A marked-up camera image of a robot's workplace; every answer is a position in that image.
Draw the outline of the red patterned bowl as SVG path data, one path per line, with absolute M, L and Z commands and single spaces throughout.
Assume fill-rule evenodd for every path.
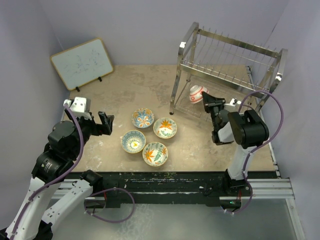
M 199 103 L 203 99 L 202 93 L 209 93 L 209 89 L 201 85 L 193 85 L 189 90 L 189 100 L 192 104 Z

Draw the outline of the orange flower green leaf bowl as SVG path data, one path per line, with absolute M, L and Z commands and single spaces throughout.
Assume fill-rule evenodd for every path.
M 170 139 L 177 133 L 176 122 L 168 117 L 157 119 L 153 124 L 153 132 L 161 139 Z

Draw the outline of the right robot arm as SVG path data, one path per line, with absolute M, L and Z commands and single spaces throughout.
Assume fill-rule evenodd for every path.
M 241 102 L 233 98 L 226 103 L 224 98 L 202 92 L 203 107 L 210 114 L 213 131 L 212 141 L 217 145 L 237 144 L 233 161 L 222 179 L 222 190 L 228 196 L 235 195 L 247 187 L 248 166 L 253 159 L 253 150 L 269 138 L 269 129 L 253 109 L 239 113 L 236 108 Z

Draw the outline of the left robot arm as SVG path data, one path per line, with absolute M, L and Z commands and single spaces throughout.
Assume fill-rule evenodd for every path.
M 60 223 L 89 195 L 98 196 L 104 188 L 103 177 L 87 170 L 71 190 L 49 206 L 56 190 L 73 169 L 79 153 L 90 136 L 111 135 L 114 115 L 98 112 L 100 124 L 93 118 L 77 117 L 60 121 L 48 135 L 44 152 L 31 172 L 27 195 L 9 227 L 0 231 L 2 240 L 50 240 Z

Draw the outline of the steel two-tier dish rack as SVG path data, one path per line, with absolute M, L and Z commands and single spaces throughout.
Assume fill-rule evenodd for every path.
M 260 112 L 283 79 L 288 50 L 241 41 L 193 22 L 182 38 L 177 55 L 176 77 L 169 113 L 176 110 L 207 121 L 205 111 L 191 103 L 190 88 L 203 86 L 212 96 L 242 100 Z

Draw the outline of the blue rim yellow centre bowl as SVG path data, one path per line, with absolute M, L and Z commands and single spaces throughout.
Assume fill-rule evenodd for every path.
M 146 145 L 145 135 L 138 130 L 126 132 L 121 139 L 121 146 L 129 154 L 139 153 Z

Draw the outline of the blue orange floral bowl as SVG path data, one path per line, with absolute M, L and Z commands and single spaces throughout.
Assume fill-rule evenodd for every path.
M 139 108 L 135 110 L 131 117 L 132 124 L 139 129 L 150 127 L 154 123 L 154 120 L 154 113 L 148 108 Z

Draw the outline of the small whiteboard wooden frame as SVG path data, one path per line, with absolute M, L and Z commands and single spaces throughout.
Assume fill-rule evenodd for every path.
M 50 61 L 69 91 L 78 90 L 94 80 L 101 81 L 102 77 L 114 71 L 100 38 L 56 53 L 50 57 Z

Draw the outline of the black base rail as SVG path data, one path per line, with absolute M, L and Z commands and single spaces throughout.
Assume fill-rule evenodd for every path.
M 88 203 L 106 208 L 122 204 L 205 205 L 218 207 L 223 199 L 239 206 L 252 189 L 244 180 L 228 180 L 225 172 L 100 172 L 99 191 L 113 191 L 87 198 Z

